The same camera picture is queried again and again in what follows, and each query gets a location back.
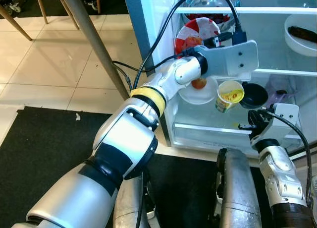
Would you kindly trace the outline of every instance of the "apple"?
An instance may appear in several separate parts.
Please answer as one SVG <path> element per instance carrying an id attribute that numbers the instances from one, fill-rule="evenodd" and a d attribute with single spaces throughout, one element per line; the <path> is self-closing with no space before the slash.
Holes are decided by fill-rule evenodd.
<path id="1" fill-rule="evenodd" d="M 207 84 L 207 80 L 204 78 L 198 78 L 192 81 L 192 86 L 198 90 L 203 89 Z"/>

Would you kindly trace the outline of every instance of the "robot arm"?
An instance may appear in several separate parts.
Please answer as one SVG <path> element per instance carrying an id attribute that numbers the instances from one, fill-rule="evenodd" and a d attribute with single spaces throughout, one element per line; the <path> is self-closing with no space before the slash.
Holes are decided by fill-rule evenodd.
<path id="1" fill-rule="evenodd" d="M 297 105 L 276 103 L 268 110 L 294 125 L 298 119 Z M 307 207 L 301 183 L 295 174 L 295 165 L 278 142 L 291 128 L 276 118 L 265 122 L 254 110 L 249 111 L 248 120 L 251 126 L 239 125 L 239 129 L 252 131 L 249 135 L 251 146 L 259 153 L 260 170 L 275 226 L 313 227 L 311 210 Z"/>
<path id="2" fill-rule="evenodd" d="M 123 179 L 138 176 L 157 148 L 154 130 L 166 103 L 206 70 L 199 53 L 167 62 L 101 126 L 91 157 L 53 185 L 27 223 L 13 228 L 104 228 Z"/>

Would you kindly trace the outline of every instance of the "white plate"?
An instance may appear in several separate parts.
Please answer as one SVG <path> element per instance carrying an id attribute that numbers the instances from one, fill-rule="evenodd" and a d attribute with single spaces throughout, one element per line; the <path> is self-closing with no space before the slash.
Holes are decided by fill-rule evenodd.
<path id="1" fill-rule="evenodd" d="M 217 95 L 218 83 L 212 77 L 206 78 L 207 84 L 202 89 L 196 89 L 190 83 L 186 88 L 180 90 L 180 97 L 190 104 L 201 105 L 210 102 Z"/>
<path id="2" fill-rule="evenodd" d="M 317 32 L 317 15 L 290 15 L 285 23 L 285 41 L 287 45 L 295 52 L 304 55 L 317 57 L 317 43 L 307 41 L 288 33 L 288 27 L 297 26 L 313 32 Z"/>

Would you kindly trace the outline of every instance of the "red and white plate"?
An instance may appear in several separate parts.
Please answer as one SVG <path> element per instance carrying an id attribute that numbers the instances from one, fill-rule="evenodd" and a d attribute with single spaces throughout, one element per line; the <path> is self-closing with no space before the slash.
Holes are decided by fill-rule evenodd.
<path id="1" fill-rule="evenodd" d="M 186 23 L 177 34 L 175 41 L 176 54 L 183 50 L 203 45 L 203 40 L 220 34 L 217 24 L 207 17 L 201 17 Z"/>

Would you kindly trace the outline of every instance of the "paper cup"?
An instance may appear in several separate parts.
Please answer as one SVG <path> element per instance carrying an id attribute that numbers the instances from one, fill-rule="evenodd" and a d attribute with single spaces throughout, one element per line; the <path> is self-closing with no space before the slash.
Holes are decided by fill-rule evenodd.
<path id="1" fill-rule="evenodd" d="M 215 106 L 220 112 L 225 113 L 243 99 L 244 89 L 236 81 L 224 81 L 219 85 L 217 95 Z"/>

